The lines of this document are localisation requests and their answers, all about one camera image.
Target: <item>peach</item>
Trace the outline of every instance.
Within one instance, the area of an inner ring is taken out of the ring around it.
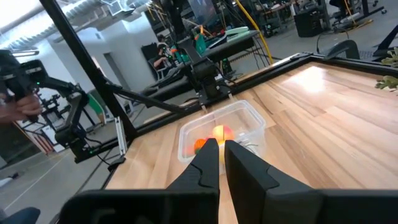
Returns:
[[[218,125],[213,128],[213,137],[217,140],[217,142],[233,140],[234,133],[231,128],[225,125]]]

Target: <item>red and white stripe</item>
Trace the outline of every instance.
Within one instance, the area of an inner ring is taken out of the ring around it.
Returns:
[[[52,146],[51,142],[47,138],[45,138],[39,134],[33,134],[33,138],[35,139],[37,144],[40,146],[39,148],[44,154],[47,155],[48,153],[54,151],[54,147]]]

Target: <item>metal bracket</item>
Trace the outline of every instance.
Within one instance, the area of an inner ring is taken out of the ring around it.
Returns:
[[[119,152],[120,156],[126,154],[127,151],[127,143],[123,129],[123,123],[120,120],[120,117],[114,119],[116,125],[116,133],[118,134],[118,142],[119,142]]]

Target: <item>hand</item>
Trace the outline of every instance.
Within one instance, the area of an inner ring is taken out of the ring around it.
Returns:
[[[0,94],[0,99],[5,100],[6,95]],[[6,105],[0,105],[0,122],[20,121],[27,119],[27,115],[39,115],[41,112],[39,99],[34,95],[29,95],[17,102],[12,100]]]

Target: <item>desk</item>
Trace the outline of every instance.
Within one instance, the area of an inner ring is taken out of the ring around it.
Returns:
[[[261,157],[288,175],[317,189],[396,189],[398,100],[396,93],[374,88],[379,78],[310,62],[234,99],[247,100],[266,120]],[[180,128],[204,114],[135,139],[106,189],[167,187],[187,166],[177,159]],[[237,223],[225,175],[220,190],[220,223]]]

